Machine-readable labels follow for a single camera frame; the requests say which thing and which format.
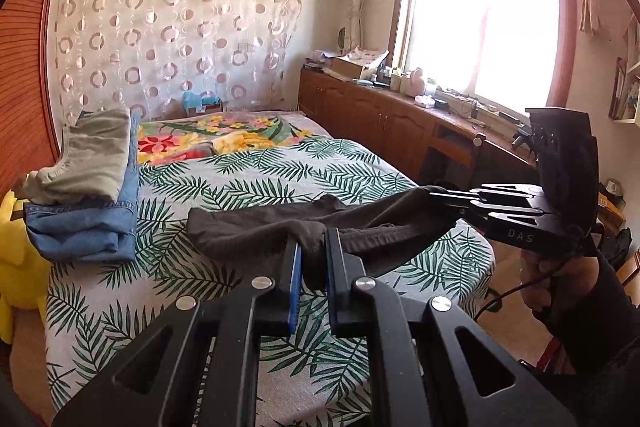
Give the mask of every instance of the brown garment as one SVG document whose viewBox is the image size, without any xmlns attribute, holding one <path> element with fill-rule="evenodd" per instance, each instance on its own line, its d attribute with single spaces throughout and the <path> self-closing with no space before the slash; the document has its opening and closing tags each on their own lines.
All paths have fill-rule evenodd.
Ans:
<svg viewBox="0 0 640 427">
<path fill-rule="evenodd" d="M 192 208 L 187 234 L 210 259 L 244 274 L 275 275 L 289 235 L 302 246 L 302 270 L 310 289 L 324 289 L 327 228 L 338 228 L 342 249 L 362 259 L 368 275 L 406 263 L 451 229 L 456 220 L 434 210 L 432 190 L 417 187 L 366 204 L 345 205 L 325 195 L 310 203 L 252 206 L 228 212 Z"/>
</svg>

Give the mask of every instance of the wooden countertop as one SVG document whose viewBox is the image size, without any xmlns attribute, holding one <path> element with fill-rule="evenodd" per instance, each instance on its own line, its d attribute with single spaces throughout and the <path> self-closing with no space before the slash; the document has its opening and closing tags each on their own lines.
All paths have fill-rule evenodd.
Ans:
<svg viewBox="0 0 640 427">
<path fill-rule="evenodd" d="M 466 137 L 473 138 L 477 133 L 481 132 L 486 135 L 486 142 L 490 143 L 492 146 L 501 149 L 505 154 L 514 156 L 518 160 L 526 162 L 529 164 L 531 168 L 536 168 L 535 157 L 533 154 L 529 153 L 529 148 L 526 146 L 518 147 L 516 150 L 511 148 L 511 141 L 507 140 L 504 136 L 492 131 L 487 127 L 481 127 L 467 120 L 466 118 L 462 118 L 456 114 L 451 114 L 448 111 L 444 111 L 441 109 L 431 108 L 426 109 L 420 107 L 419 105 L 415 105 L 414 99 L 405 94 L 400 94 L 399 92 L 391 91 L 389 89 L 381 89 L 381 88 L 371 88 L 364 86 L 357 86 L 356 84 L 351 84 L 356 89 L 366 89 L 367 91 L 376 93 L 378 96 L 383 96 L 386 98 L 392 98 L 398 100 L 399 102 L 405 103 L 406 105 L 410 105 L 424 111 L 428 115 L 437 118 L 439 120 L 439 124 L 445 125 L 452 130 L 457 131 L 460 134 L 463 134 Z"/>
</svg>

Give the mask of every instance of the window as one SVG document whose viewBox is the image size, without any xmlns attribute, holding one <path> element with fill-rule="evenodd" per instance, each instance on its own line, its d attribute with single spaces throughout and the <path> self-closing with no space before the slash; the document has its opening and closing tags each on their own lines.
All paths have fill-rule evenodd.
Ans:
<svg viewBox="0 0 640 427">
<path fill-rule="evenodd" d="M 396 0 L 394 13 L 394 66 L 515 116 L 566 103 L 575 0 Z"/>
</svg>

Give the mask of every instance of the desk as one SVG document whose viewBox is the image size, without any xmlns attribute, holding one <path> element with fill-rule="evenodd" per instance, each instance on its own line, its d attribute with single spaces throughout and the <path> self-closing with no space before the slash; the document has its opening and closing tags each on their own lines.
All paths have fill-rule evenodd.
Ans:
<svg viewBox="0 0 640 427">
<path fill-rule="evenodd" d="M 525 147 L 439 109 L 425 109 L 388 89 L 341 82 L 303 69 L 300 109 L 332 136 L 351 139 L 420 184 L 450 177 L 460 188 L 482 183 L 536 183 L 535 163 Z M 481 147 L 473 145 L 479 132 Z"/>
</svg>

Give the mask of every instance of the folded clothes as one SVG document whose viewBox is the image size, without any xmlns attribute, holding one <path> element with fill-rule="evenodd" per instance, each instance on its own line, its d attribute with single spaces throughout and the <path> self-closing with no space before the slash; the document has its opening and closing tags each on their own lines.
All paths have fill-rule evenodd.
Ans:
<svg viewBox="0 0 640 427">
<path fill-rule="evenodd" d="M 135 259 L 139 124 L 140 115 L 136 113 L 130 119 L 129 156 L 117 201 L 84 198 L 79 203 L 25 204 L 24 222 L 29 240 L 45 259 L 55 263 Z"/>
<path fill-rule="evenodd" d="M 342 249 L 359 256 L 368 275 L 380 276 L 414 258 L 455 225 L 455 219 L 439 216 L 434 210 L 432 190 L 442 189 L 417 187 L 350 206 L 326 194 L 310 203 L 252 206 L 228 212 L 192 208 L 187 235 L 200 253 L 252 275 L 276 273 L 279 254 L 291 235 L 302 247 L 306 285 L 322 289 L 326 285 L 322 240 L 327 228 L 338 228 Z"/>
<path fill-rule="evenodd" d="M 117 201 L 130 136 L 128 108 L 93 113 L 63 128 L 60 160 L 30 172 L 22 187 L 25 197 L 36 204 L 78 203 L 86 196 Z"/>
</svg>

